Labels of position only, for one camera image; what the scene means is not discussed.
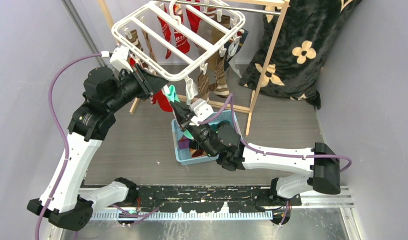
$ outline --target floral cushion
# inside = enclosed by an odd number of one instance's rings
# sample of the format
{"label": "floral cushion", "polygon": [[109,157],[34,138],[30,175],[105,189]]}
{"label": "floral cushion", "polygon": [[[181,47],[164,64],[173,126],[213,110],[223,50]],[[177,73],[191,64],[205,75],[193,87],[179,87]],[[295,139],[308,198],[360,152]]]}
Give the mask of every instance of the floral cushion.
{"label": "floral cushion", "polygon": [[[260,93],[321,107],[315,83],[340,29],[361,0],[291,0]],[[239,84],[255,89],[278,16],[265,15],[260,49]]]}

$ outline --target wooden floor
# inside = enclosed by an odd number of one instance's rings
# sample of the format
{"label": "wooden floor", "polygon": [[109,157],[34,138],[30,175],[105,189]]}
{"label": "wooden floor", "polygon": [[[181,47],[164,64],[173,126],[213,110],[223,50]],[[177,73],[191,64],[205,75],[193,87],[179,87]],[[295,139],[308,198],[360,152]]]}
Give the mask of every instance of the wooden floor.
{"label": "wooden floor", "polygon": [[[233,72],[228,75],[234,103],[248,106],[251,90],[239,86]],[[196,76],[196,72],[191,75],[193,79]],[[177,92],[184,94],[184,81],[175,85]],[[214,95],[210,99],[223,102]],[[86,185],[106,185],[117,177],[138,185],[269,185],[271,179],[289,174],[266,169],[230,172],[214,161],[182,166],[174,155],[173,114],[149,101],[140,102],[134,115],[129,113],[130,107],[128,104],[115,114],[117,122],[89,165]],[[236,115],[244,133],[248,115]],[[264,95],[258,97],[245,140],[276,148],[308,148],[323,141],[312,106],[305,101]]]}

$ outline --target wooden rack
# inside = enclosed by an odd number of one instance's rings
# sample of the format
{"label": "wooden rack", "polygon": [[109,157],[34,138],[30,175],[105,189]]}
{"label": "wooden rack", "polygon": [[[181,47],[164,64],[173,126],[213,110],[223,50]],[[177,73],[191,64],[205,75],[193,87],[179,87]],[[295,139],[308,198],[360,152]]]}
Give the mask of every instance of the wooden rack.
{"label": "wooden rack", "polygon": [[[108,10],[108,6],[105,2],[105,0],[97,0],[99,7],[101,8],[102,14],[105,17],[105,20],[107,21],[108,26],[111,28],[114,25],[114,20],[110,14],[110,11]],[[279,37],[280,29],[282,27],[283,21],[286,16],[286,11],[288,10],[289,7],[289,0],[224,0],[225,2],[236,2],[236,3],[245,3],[245,4],[255,4],[255,5],[262,5],[262,6],[270,6],[270,7],[278,7],[281,8],[280,10],[280,15],[276,23],[276,27],[273,32],[273,36],[270,42],[270,46],[267,52],[266,59],[264,61],[263,69],[261,71],[260,78],[258,80],[257,88],[252,91],[251,95],[251,102],[249,107],[247,106],[239,106],[239,105],[233,105],[233,109],[235,112],[238,113],[245,113],[248,114],[248,121],[246,124],[246,130],[245,130],[245,136],[249,135],[249,129],[251,126],[251,119],[252,119],[252,113],[254,112],[255,104],[257,102],[258,95],[260,93],[261,89],[261,84],[264,79],[264,76],[266,75],[267,72],[267,67],[270,63],[271,56],[274,51],[274,47],[276,45],[277,38]],[[179,95],[179,99],[183,102],[186,101],[186,96],[184,95]],[[132,107],[130,108],[130,113],[133,114],[137,105],[139,104],[139,99],[135,99],[133,101]],[[212,101],[210,100],[208,102],[209,105],[215,108],[220,108],[223,105],[223,102],[218,102],[218,101]]]}

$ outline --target blue plastic basket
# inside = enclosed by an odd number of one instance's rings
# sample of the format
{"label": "blue plastic basket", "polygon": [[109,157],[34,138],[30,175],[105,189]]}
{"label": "blue plastic basket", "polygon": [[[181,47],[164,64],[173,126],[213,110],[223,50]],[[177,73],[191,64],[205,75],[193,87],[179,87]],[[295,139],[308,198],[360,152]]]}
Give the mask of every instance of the blue plastic basket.
{"label": "blue plastic basket", "polygon": [[[228,120],[230,122],[230,125],[233,126],[232,114],[230,113],[230,110],[223,111],[216,119],[210,122],[210,125],[218,124],[219,122],[225,121],[225,120]],[[236,115],[235,115],[235,124],[239,129],[238,120],[236,119]],[[179,149],[178,142],[183,137],[183,132],[182,130],[180,130],[176,119],[173,119],[173,121],[171,121],[171,129],[173,130],[174,152],[176,153],[176,159],[180,164],[182,165],[197,164],[197,163],[204,163],[204,162],[213,161],[217,159],[217,156],[212,156],[212,157],[201,156],[198,158],[197,157],[192,158],[192,155],[188,148],[182,149],[182,150]]]}

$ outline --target gray wall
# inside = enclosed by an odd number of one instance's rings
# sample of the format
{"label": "gray wall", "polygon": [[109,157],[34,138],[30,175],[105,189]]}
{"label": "gray wall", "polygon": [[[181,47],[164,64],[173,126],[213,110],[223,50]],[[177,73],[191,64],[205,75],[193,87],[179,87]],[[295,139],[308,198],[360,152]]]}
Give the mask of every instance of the gray wall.
{"label": "gray wall", "polygon": [[[108,9],[114,19],[114,22],[124,18],[125,16],[129,15],[136,9],[143,6],[145,3],[149,2],[149,0],[117,0],[117,1],[109,1],[107,0],[106,3],[108,5]],[[82,17],[84,24],[86,25],[90,35],[92,36],[93,40],[95,41],[96,46],[100,51],[107,50],[110,51],[115,47],[115,40],[111,35],[110,28],[108,27],[107,22],[105,21],[104,15],[99,8],[97,1],[90,0],[74,0],[73,4],[75,5],[79,15]],[[245,4],[245,3],[236,3],[236,2],[229,2],[231,6],[237,7],[246,7],[246,8],[254,8],[254,9],[261,9],[262,6],[252,5],[252,4]],[[258,49],[258,43],[260,42],[261,36],[263,35],[263,20],[261,14],[256,13],[249,13],[244,12],[246,17],[246,23],[244,28],[249,31],[249,35],[246,39],[244,47],[240,50],[237,55],[236,62],[243,64],[248,64],[251,61],[251,58],[254,56],[254,53]],[[154,13],[146,13],[144,14],[146,19],[146,24],[156,33],[159,33],[162,36],[161,32],[161,25],[158,21],[156,15]],[[189,22],[187,20],[186,13],[184,12],[184,21],[185,25],[189,26]],[[135,24],[131,25],[132,29],[140,30]],[[175,46],[176,43],[174,41],[174,33],[173,28],[171,28],[172,32],[172,44]],[[145,48],[145,52],[147,53],[147,47],[145,44],[145,40],[143,39],[142,34],[139,34],[139,39],[142,43],[142,46]],[[183,64],[179,57],[175,54],[172,54],[169,59],[165,59],[166,48],[157,42],[154,38],[151,37],[151,44],[152,48],[157,56],[157,60],[160,64]],[[196,46],[189,40],[189,44],[191,45],[191,50],[187,54],[192,59],[196,59],[199,54]]]}
{"label": "gray wall", "polygon": [[[27,202],[43,193],[63,150],[49,114],[48,86],[62,66],[87,54],[60,1],[0,1],[0,239],[33,239],[37,217]],[[95,66],[93,59],[78,63],[55,85],[64,129]]]}
{"label": "gray wall", "polygon": [[319,82],[327,143],[368,239],[408,239],[408,0],[363,0]]}

